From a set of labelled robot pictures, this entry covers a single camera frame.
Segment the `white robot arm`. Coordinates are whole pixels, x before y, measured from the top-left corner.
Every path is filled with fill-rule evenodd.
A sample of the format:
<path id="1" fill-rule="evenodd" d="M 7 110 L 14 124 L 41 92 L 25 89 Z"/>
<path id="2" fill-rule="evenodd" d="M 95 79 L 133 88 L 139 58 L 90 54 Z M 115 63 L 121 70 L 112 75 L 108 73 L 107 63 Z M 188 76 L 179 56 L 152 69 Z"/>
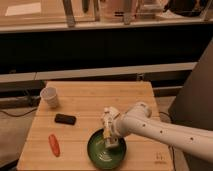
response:
<path id="1" fill-rule="evenodd" d="M 213 131 L 153 120 L 151 113 L 144 102 L 136 103 L 124 114 L 115 107 L 106 107 L 102 115 L 105 147 L 115 148 L 119 145 L 119 138 L 135 134 L 213 163 Z"/>

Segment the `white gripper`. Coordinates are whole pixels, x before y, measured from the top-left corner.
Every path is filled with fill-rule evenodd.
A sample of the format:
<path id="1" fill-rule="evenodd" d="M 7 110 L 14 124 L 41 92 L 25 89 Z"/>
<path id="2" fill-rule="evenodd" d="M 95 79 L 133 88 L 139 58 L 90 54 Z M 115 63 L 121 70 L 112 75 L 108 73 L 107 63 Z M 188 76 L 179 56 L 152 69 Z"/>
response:
<path id="1" fill-rule="evenodd" d="M 120 112 L 115 107 L 105 107 L 102 114 L 101 121 L 103 124 L 103 137 L 105 139 L 112 138 L 115 134 L 114 123 Z"/>

